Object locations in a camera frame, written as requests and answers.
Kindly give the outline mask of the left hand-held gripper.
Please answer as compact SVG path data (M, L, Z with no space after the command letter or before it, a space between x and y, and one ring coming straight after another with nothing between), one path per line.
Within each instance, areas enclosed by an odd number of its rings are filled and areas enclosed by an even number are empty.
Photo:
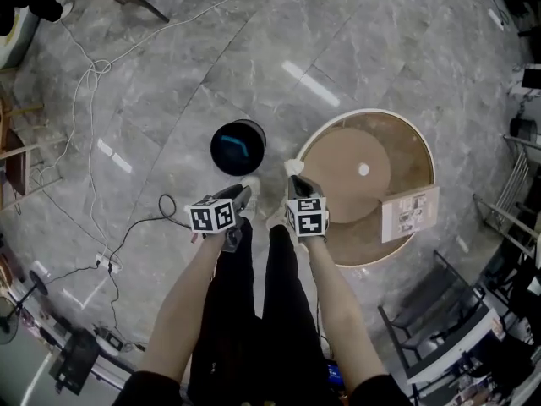
M204 238L224 232L222 251L234 253L242 239L241 217L253 215L252 189L249 185L234 184L203 200L186 205L193 233Z

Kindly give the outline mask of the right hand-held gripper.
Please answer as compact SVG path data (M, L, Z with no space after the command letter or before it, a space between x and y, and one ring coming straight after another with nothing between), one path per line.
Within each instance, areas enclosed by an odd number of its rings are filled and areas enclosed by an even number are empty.
M309 178L288 177L287 220L298 238L325 236L329 212L323 196L321 187Z

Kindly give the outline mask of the black waste bin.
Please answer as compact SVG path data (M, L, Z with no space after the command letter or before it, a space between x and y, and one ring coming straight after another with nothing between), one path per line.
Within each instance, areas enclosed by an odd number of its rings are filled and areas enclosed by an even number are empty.
M221 126L213 135L210 155L225 174L246 176L260 166L265 155L266 136L250 119L238 119Z

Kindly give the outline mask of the person's right forearm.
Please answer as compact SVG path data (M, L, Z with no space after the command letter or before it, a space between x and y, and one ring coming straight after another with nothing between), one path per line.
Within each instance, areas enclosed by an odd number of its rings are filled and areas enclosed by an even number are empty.
M386 370L364 324L360 304L322 237L304 240L320 302L322 324L349 392Z

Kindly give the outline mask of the person's left forearm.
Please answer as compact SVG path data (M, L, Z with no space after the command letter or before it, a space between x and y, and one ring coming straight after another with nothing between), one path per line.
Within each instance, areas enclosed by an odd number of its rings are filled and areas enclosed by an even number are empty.
M198 342L206 294L225 234L204 239L164 299L138 370L180 382Z

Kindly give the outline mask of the person's right white shoe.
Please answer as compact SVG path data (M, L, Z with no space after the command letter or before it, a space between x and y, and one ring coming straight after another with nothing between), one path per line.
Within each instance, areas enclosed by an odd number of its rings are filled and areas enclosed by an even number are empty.
M283 226L288 232L292 231L292 227L288 220L287 208L282 206L271 214L266 220L266 227L270 231L274 227Z

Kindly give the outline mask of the grey picture book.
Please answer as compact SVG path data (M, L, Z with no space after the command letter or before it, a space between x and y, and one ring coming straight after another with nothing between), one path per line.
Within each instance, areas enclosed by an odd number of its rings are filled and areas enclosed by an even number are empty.
M381 242L408 237L438 221L440 188L429 185L381 200Z

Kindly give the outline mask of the person's black trousers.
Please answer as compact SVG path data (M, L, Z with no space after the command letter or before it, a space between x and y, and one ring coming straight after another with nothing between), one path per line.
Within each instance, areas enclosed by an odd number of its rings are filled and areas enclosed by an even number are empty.
M253 229L241 228L233 253L220 254L192 356L194 406L340 406L309 302L298 278L290 233L270 229L263 313L254 311Z

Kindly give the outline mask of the white power strip with plugs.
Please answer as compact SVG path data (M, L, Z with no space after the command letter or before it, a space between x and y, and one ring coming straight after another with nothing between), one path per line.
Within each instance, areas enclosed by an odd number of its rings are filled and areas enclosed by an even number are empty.
M112 261L110 258L99 253L96 254L96 265L98 268L104 268L110 273L119 273L123 268L121 263Z

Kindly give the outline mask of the black metal chair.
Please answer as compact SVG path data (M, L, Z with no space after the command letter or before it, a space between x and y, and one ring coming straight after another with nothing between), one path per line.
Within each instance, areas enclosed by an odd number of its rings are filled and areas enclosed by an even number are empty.
M440 252L434 251L433 259L432 271L407 296L397 315L390 317L382 306L378 307L406 382L406 370L441 346L481 309L489 309L483 302L484 296ZM418 402L421 392L455 373L459 360L435 380L409 385L413 401Z

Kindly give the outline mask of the person's black top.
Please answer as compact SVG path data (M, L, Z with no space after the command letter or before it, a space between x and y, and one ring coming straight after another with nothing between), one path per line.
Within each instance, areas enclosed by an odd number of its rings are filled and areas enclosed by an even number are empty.
M375 376L348 396L349 406L413 406L390 375ZM184 406L180 384L166 376L135 372L112 406Z

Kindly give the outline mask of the wooden stool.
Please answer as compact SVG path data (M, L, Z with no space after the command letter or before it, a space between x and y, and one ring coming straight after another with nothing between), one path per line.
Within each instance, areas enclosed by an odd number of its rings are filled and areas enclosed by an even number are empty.
M28 112L40 111L43 107L43 105L35 105L13 109L0 95L0 212L63 181L63 178L59 177L31 189L30 171L33 165L30 157L33 151L62 144L67 138L57 137L26 145L18 133L11 128L12 118Z

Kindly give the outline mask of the white narrow table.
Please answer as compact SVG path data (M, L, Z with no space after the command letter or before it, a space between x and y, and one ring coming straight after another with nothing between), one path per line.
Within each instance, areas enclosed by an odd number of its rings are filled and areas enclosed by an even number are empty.
M481 309L444 343L410 369L406 370L407 384L431 382L442 376L466 352L469 352L500 323L494 308Z

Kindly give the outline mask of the black mesh wastebasket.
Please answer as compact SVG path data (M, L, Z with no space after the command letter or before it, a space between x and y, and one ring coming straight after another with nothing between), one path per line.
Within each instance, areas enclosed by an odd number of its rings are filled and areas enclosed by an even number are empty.
M536 143L538 138L538 126L532 119L515 117L510 121L509 135L513 138Z

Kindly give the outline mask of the black equipment box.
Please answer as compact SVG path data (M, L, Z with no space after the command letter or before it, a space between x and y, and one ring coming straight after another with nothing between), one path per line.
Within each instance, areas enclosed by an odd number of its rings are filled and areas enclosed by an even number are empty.
M101 352L96 337L86 329L78 329L64 345L49 374L55 381L55 391L66 388L80 395Z

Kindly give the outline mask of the black standing fan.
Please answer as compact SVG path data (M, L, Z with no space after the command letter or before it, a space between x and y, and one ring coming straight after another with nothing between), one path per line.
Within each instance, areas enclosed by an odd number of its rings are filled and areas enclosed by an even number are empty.
M0 298L0 345L11 343L19 328L19 316L23 309L23 303L35 292L47 296L48 289L40 276L33 270L29 272L33 285L28 292L15 304L7 298Z

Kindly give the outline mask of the grey and yellow sofa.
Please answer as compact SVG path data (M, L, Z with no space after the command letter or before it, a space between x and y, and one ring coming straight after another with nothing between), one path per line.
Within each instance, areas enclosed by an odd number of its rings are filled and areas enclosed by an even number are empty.
M0 36L0 70L20 65L34 37L40 19L28 8L17 8L14 26L7 36Z

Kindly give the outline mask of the steel rack frame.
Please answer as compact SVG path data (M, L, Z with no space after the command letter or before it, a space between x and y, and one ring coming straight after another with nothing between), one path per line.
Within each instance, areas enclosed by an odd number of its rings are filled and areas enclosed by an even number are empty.
M537 165L529 154L533 151L541 154L541 145L508 134L503 134L502 138L511 153L511 174L495 201L477 194L473 195L473 200L484 225L514 244L526 257L541 264L541 254L538 254L541 248L541 224L538 226L541 212L534 213L522 201L527 195L527 183L533 183Z

